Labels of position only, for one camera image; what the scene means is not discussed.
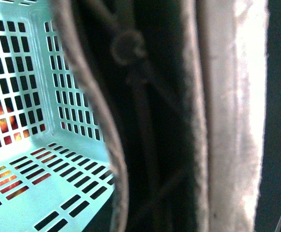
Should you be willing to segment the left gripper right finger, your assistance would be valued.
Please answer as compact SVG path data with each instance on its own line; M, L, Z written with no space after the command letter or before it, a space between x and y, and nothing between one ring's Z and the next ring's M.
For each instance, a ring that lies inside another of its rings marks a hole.
M266 0L183 0L195 230L252 232L264 154Z

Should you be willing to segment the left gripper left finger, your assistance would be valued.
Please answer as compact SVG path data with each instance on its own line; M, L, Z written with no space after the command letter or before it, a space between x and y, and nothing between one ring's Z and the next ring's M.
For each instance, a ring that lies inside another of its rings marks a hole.
M115 179L113 211L109 230L111 232L124 232L128 222L129 182L120 136L106 99L85 58L72 13L72 2L70 0L52 0L50 7L61 42L64 45L63 51L74 72L78 86L86 94L98 118L106 142L109 167Z

